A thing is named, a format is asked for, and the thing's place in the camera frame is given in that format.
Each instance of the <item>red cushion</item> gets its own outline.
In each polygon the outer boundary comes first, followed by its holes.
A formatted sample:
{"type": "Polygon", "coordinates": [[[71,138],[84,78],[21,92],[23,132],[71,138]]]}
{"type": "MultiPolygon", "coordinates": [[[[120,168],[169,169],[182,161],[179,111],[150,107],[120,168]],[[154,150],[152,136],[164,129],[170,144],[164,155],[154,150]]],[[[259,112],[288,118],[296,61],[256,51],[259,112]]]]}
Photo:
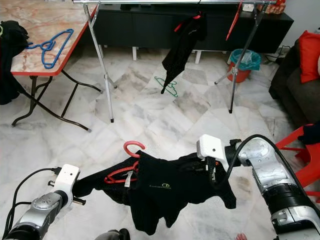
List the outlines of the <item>red cushion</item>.
{"type": "Polygon", "coordinates": [[[301,82],[320,78],[318,58],[320,55],[320,34],[304,31],[299,37],[301,82]]]}

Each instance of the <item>red table edge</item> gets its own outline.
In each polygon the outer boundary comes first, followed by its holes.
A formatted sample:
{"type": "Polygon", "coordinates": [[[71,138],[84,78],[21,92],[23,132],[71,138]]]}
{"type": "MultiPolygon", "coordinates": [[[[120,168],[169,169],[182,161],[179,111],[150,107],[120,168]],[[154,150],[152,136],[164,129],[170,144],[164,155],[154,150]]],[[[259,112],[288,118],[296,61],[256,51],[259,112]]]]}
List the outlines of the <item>red table edge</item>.
{"type": "MultiPolygon", "coordinates": [[[[96,10],[97,10],[97,6],[92,11],[92,14],[90,15],[91,18],[94,16],[96,10]]],[[[76,45],[78,44],[80,38],[82,37],[82,34],[84,34],[84,32],[85,32],[87,27],[88,27],[88,21],[86,21],[86,23],[83,26],[81,32],[79,33],[78,37],[74,41],[73,45],[71,46],[70,51],[67,53],[67,55],[65,56],[63,62],[61,63],[59,69],[56,70],[55,72],[12,71],[11,72],[12,75],[16,75],[16,76],[57,76],[57,75],[59,75],[61,73],[62,69],[64,69],[65,65],[67,64],[70,55],[74,51],[76,45]]]]}

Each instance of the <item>clothes drying rack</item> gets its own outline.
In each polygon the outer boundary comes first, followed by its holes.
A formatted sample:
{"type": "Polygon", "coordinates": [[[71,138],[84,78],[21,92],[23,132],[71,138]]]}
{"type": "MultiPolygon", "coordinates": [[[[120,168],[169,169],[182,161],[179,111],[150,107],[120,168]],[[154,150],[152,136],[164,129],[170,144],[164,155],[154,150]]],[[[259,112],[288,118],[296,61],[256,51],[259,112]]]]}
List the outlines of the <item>clothes drying rack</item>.
{"type": "Polygon", "coordinates": [[[229,113],[231,114],[233,111],[233,105],[234,105],[234,96],[235,96],[235,89],[236,89],[236,78],[239,70],[239,65],[241,63],[242,58],[244,57],[246,50],[248,49],[252,39],[255,36],[255,33],[259,27],[259,24],[264,16],[264,13],[267,9],[268,4],[275,4],[277,1],[276,0],[73,0],[74,4],[83,4],[83,9],[87,17],[87,22],[89,26],[89,30],[92,36],[92,40],[94,43],[94,47],[96,50],[96,53],[99,58],[99,62],[101,65],[101,69],[104,75],[104,82],[105,82],[105,90],[106,90],[106,95],[107,95],[107,101],[108,101],[108,106],[109,106],[109,116],[110,116],[110,121],[111,123],[114,122],[114,115],[113,115],[113,110],[112,110],[112,103],[111,103],[111,95],[110,95],[110,88],[109,88],[109,83],[116,88],[116,84],[110,79],[106,66],[104,64],[103,60],[103,52],[102,48],[98,45],[95,31],[94,31],[94,24],[97,19],[98,11],[99,11],[99,6],[91,19],[89,9],[88,9],[88,4],[254,4],[256,6],[257,4],[262,4],[262,10],[260,13],[257,13],[256,11],[254,12],[254,26],[252,27],[251,33],[248,36],[246,43],[243,47],[242,53],[237,60],[236,64],[234,67],[231,68],[231,70],[222,76],[220,79],[215,81],[215,84],[218,84],[220,81],[228,77],[229,75],[232,75],[232,94],[230,98],[230,108],[229,108],[229,113]]]}

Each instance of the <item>trash bin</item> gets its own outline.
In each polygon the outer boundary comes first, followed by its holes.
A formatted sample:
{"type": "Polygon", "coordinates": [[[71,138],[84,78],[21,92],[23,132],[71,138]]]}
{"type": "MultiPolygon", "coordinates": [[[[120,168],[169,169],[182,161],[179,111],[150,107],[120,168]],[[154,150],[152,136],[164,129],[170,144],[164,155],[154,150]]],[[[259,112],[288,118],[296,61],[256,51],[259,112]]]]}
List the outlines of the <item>trash bin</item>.
{"type": "MultiPolygon", "coordinates": [[[[236,49],[231,53],[230,56],[230,65],[229,65],[229,70],[231,70],[232,67],[234,67],[240,58],[242,49],[236,49]]],[[[240,63],[239,69],[238,69],[238,74],[236,76],[236,83],[241,83],[246,78],[249,76],[251,70],[259,70],[260,69],[260,62],[261,62],[261,57],[258,53],[247,50],[242,58],[242,61],[240,63]]],[[[233,75],[229,75],[228,79],[230,81],[233,80],[233,75]]]]}

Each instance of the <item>marble table top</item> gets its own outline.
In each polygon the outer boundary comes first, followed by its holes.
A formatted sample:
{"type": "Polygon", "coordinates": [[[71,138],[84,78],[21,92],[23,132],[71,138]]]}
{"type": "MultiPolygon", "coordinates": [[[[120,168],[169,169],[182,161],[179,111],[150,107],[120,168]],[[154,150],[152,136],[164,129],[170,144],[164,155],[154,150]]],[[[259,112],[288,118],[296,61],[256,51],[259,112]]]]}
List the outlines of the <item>marble table top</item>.
{"type": "MultiPolygon", "coordinates": [[[[95,5],[90,5],[89,7],[92,13],[95,5]]],[[[40,47],[25,49],[15,56],[11,66],[12,74],[26,76],[58,75],[66,65],[70,54],[88,25],[82,5],[73,4],[72,1],[1,0],[0,21],[8,20],[19,22],[28,32],[28,42],[33,42],[34,44],[48,41],[61,31],[74,30],[55,66],[51,69],[45,69],[42,64],[42,50],[40,47]]],[[[45,62],[53,62],[67,36],[68,33],[64,33],[56,38],[53,49],[45,53],[45,62]]]]}

